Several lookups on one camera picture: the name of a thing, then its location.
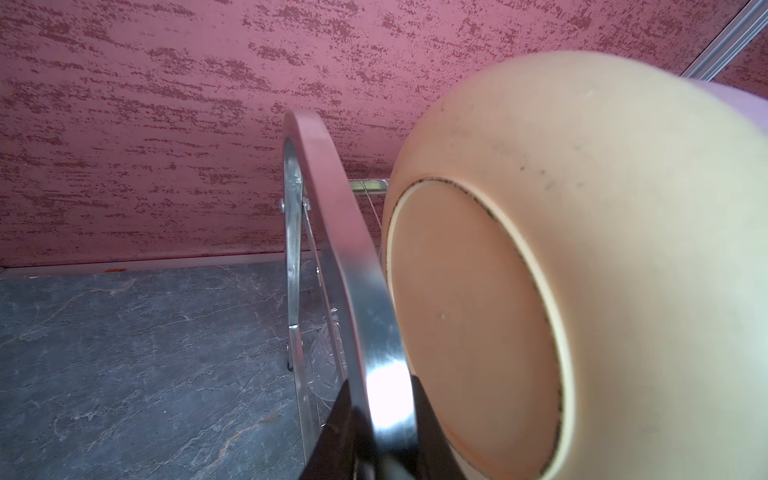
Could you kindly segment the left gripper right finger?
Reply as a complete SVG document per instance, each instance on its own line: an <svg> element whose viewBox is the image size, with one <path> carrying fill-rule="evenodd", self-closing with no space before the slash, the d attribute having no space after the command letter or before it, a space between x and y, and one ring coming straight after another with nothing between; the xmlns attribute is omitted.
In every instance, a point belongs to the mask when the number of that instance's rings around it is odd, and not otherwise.
<svg viewBox="0 0 768 480"><path fill-rule="evenodd" d="M465 480L420 379L411 377L418 427L416 479Z"/></svg>

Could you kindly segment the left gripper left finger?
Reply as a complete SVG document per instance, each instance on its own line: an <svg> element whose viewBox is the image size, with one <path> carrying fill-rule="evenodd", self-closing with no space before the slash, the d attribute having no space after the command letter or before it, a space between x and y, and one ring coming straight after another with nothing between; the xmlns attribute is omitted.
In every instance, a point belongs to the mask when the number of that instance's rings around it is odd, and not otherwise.
<svg viewBox="0 0 768 480"><path fill-rule="evenodd" d="M371 452L363 415L345 381L300 479L375 479Z"/></svg>

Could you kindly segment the chrome two-tier dish rack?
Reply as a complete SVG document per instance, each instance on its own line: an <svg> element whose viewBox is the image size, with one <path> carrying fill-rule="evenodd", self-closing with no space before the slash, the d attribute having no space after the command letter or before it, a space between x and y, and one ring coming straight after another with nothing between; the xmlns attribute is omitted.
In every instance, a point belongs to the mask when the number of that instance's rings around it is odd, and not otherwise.
<svg viewBox="0 0 768 480"><path fill-rule="evenodd" d="M299 327L302 241L318 246L323 292L337 312L328 330L336 366L345 376L351 412L362 428L362 458L383 472L388 462L412 472L418 428L411 375L387 284L367 225L321 117L290 111L283 120L283 213L286 238L289 352L303 449L312 448L316 423Z"/></svg>

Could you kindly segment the yellow bear plate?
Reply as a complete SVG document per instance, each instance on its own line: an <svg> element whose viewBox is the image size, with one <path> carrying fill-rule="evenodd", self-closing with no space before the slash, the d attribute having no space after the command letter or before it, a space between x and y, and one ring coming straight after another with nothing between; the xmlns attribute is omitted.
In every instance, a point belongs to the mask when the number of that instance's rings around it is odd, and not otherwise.
<svg viewBox="0 0 768 480"><path fill-rule="evenodd" d="M767 475L767 132L593 52L484 69L396 160L383 264L468 479Z"/></svg>

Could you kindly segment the pink plate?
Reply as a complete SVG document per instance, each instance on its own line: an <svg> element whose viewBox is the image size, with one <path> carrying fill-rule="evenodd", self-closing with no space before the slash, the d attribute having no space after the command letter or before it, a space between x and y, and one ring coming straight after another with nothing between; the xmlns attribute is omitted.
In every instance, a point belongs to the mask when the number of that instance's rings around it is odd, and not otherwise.
<svg viewBox="0 0 768 480"><path fill-rule="evenodd" d="M764 133L768 124L768 101L747 91L711 81L692 80L697 87L707 91L748 118Z"/></svg>

